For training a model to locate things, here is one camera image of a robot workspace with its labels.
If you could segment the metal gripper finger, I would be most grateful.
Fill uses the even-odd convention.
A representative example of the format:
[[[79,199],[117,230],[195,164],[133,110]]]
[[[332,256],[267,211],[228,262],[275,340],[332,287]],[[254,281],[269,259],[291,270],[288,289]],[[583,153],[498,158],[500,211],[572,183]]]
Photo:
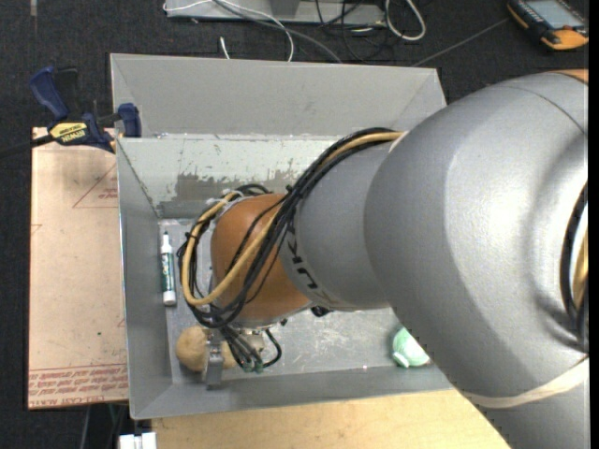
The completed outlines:
[[[209,341],[207,346],[207,361],[204,373],[204,383],[209,389],[218,387],[222,382],[224,357],[219,341]]]

